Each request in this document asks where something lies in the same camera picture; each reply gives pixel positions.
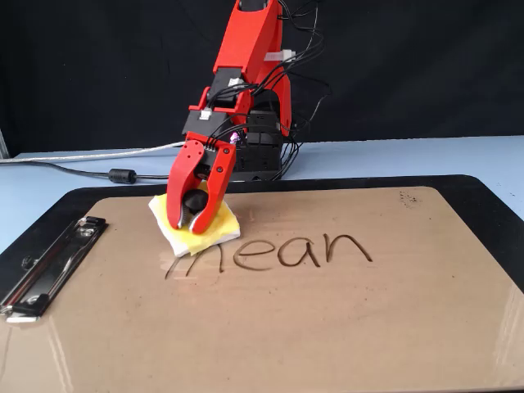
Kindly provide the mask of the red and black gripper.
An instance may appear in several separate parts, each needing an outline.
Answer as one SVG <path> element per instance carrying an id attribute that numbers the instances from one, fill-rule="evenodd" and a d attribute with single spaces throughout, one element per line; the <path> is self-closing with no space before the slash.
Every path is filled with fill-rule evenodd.
<path id="1" fill-rule="evenodd" d="M 190 224 L 190 231 L 204 233 L 214 220 L 236 163 L 236 146 L 216 135 L 187 132 L 186 142 L 178 152 L 169 172 L 166 214 L 172 228 L 183 226 L 183 196 L 206 180 L 208 200 Z"/>

